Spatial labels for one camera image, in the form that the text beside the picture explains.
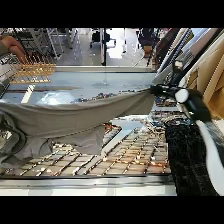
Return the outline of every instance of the person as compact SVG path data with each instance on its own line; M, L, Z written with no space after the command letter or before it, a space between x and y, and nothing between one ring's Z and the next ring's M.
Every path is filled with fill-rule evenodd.
M0 56L7 53L15 54L21 63L26 62L26 52L20 42L12 36L0 36Z

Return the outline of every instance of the tan jacket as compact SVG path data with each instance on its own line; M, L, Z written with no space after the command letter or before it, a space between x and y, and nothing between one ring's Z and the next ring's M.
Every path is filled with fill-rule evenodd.
M191 70L187 87L199 90L214 116L224 118L224 34L201 56Z

